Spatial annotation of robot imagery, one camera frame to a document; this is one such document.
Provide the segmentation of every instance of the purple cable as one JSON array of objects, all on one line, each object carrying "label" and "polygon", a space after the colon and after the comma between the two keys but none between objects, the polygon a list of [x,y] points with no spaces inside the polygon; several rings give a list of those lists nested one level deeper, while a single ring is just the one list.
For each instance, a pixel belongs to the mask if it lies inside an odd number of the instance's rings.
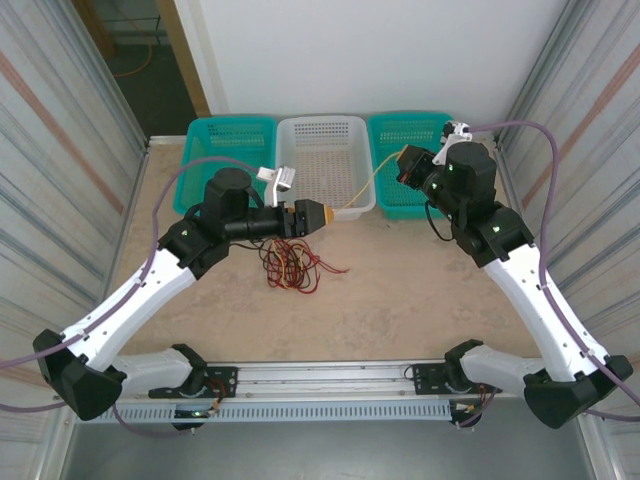
[{"label": "purple cable", "polygon": [[127,430],[129,430],[131,433],[135,433],[136,435],[141,435],[143,437],[150,437],[150,438],[176,438],[191,432],[190,430],[176,430],[175,432],[152,432],[151,430],[136,428],[133,425],[130,425],[124,421],[124,418],[120,416],[120,412],[118,412],[118,409],[116,408],[115,403],[111,408],[113,410],[113,416],[116,417],[116,420],[118,420],[118,423],[122,425],[124,428],[126,428]]},{"label": "purple cable", "polygon": [[487,409],[487,407],[489,405],[491,405],[491,402],[493,402],[493,399],[496,396],[496,393],[498,393],[498,389],[494,389],[493,392],[491,392],[491,395],[489,396],[489,398],[487,399],[487,401],[485,402],[484,405],[482,405],[482,407],[480,408],[480,410],[478,410],[478,413],[476,413],[475,415],[467,418],[464,422],[459,422],[456,423],[456,425],[458,427],[466,427],[467,425],[469,425],[470,423],[472,423],[476,418],[478,418],[480,415],[482,415],[485,410]]},{"label": "purple cable", "polygon": [[[551,180],[549,181],[549,191],[547,193],[547,201],[544,206],[544,211],[542,213],[542,222],[540,225],[540,262],[538,263],[538,275],[540,277],[540,286],[542,287],[542,291],[544,292],[544,296],[546,297],[549,305],[553,309],[554,313],[558,316],[560,323],[564,326],[565,330],[569,333],[571,338],[576,342],[582,353],[584,353],[589,360],[598,367],[598,369],[604,373],[604,375],[611,380],[620,390],[626,393],[631,400],[633,400],[640,407],[640,395],[635,393],[631,388],[625,384],[622,380],[616,377],[611,370],[609,370],[600,360],[595,358],[589,352],[589,347],[582,340],[582,337],[573,329],[567,317],[565,317],[562,309],[558,306],[553,294],[549,290],[549,288],[545,288],[547,286],[547,258],[548,258],[548,248],[547,248],[547,227],[549,224],[550,216],[551,216],[551,207],[553,204],[553,198],[555,196],[556,190],[556,181],[558,179],[558,166],[560,165],[560,154],[558,153],[558,145],[556,143],[555,138],[551,131],[537,122],[532,122],[530,120],[510,120],[507,122],[494,123],[492,125],[483,125],[480,127],[469,127],[469,133],[474,132],[490,132],[493,130],[497,130],[499,128],[505,127],[533,127],[540,130],[545,137],[549,140],[549,144],[551,145]],[[626,421],[626,422],[640,422],[640,416],[624,416],[624,415],[616,415],[610,414],[606,412],[600,412],[597,410],[587,410],[587,413],[591,415],[597,415],[602,418],[609,418],[611,420],[618,421]]]},{"label": "purple cable", "polygon": [[[111,317],[111,315],[113,315],[114,313],[116,313],[120,308],[122,308],[122,306],[127,303],[127,301],[129,301],[129,299],[133,296],[134,293],[136,293],[136,291],[138,290],[138,288],[140,288],[140,285],[142,285],[142,283],[144,282],[144,279],[147,278],[147,275],[149,274],[149,271],[151,270],[151,265],[153,264],[153,260],[155,259],[156,256],[156,249],[158,247],[158,231],[159,231],[159,227],[158,227],[158,210],[160,210],[160,205],[162,205],[162,201],[164,200],[164,197],[167,195],[167,192],[169,191],[169,189],[171,188],[171,185],[173,185],[173,183],[178,179],[178,177],[180,175],[182,175],[184,172],[186,172],[187,170],[189,170],[190,168],[193,168],[197,165],[202,165],[203,163],[211,163],[211,162],[222,162],[222,163],[232,163],[238,166],[241,166],[253,173],[256,173],[258,171],[258,169],[247,165],[244,162],[241,162],[239,160],[236,160],[235,158],[230,158],[230,157],[220,157],[220,156],[214,156],[214,157],[204,157],[204,158],[199,158],[198,160],[194,160],[190,163],[188,163],[187,165],[184,165],[183,167],[181,167],[180,169],[178,169],[178,171],[173,174],[173,176],[171,177],[171,179],[167,182],[167,184],[165,185],[165,187],[162,189],[162,192],[160,192],[160,196],[158,197],[158,200],[156,201],[156,204],[153,207],[153,210],[151,212],[151,224],[152,224],[152,230],[153,230],[153,235],[152,235],[152,239],[151,239],[151,245],[149,248],[149,256],[147,257],[147,260],[145,261],[144,267],[142,268],[142,271],[140,272],[140,277],[139,277],[139,282],[135,283],[129,290],[127,290],[127,293],[125,293],[122,298],[120,300],[118,300],[118,302],[116,302],[113,307],[111,307],[109,310],[107,310],[105,313],[103,313],[100,317],[98,317],[93,323],[91,323],[87,328],[85,328],[85,333],[91,333],[93,330],[95,330],[96,328],[98,328],[102,323],[104,323],[109,317]],[[18,365],[22,365],[23,363],[27,363],[27,362],[31,362],[33,360],[38,360],[40,358],[44,358],[48,355],[51,355],[53,353],[59,352],[60,350],[64,350],[65,348],[67,348],[69,345],[74,344],[75,342],[77,342],[78,340],[80,340],[81,338],[83,338],[82,335],[75,335],[71,338],[69,338],[68,340],[63,341],[62,343],[60,343],[59,345],[56,345],[55,347],[51,347],[51,348],[47,348],[46,350],[42,350],[41,352],[37,352],[37,353],[32,353],[31,355],[26,355],[24,357],[20,357],[20,358],[15,358],[13,360],[7,360],[4,361],[2,363],[0,363],[0,370],[4,370],[5,368],[11,368],[11,367],[16,367]],[[40,411],[46,411],[46,410],[51,410],[53,408],[58,408],[64,405],[64,402],[61,403],[54,403],[52,405],[44,405],[42,407],[30,407],[26,410],[28,411],[23,411],[21,409],[21,407],[11,407],[9,405],[4,405],[0,403],[0,410],[4,410],[4,411],[8,411],[8,412],[17,412],[17,413],[34,413],[34,412],[40,412]]]}]

